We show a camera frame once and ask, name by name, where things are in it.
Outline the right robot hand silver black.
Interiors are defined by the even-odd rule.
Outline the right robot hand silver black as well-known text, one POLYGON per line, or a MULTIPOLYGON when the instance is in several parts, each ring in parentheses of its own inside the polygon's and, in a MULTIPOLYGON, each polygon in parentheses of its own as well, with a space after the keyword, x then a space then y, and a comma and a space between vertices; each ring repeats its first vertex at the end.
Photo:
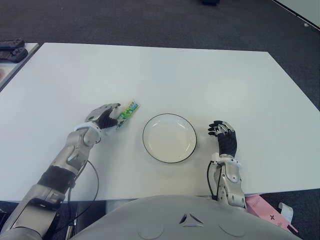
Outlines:
POLYGON ((208 126, 208 134, 217 138, 219 155, 227 155, 234 158, 238 145, 236 132, 231 125, 226 121, 215 120, 208 126))

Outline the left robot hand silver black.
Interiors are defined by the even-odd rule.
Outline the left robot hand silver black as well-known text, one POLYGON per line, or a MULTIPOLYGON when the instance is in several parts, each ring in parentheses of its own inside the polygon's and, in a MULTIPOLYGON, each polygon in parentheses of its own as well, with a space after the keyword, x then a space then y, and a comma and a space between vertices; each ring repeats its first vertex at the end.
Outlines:
POLYGON ((121 119, 113 118, 111 115, 114 110, 120 107, 120 103, 109 103, 104 104, 89 113, 86 117, 85 122, 94 123, 101 130, 112 128, 119 124, 122 124, 124 121, 121 119))

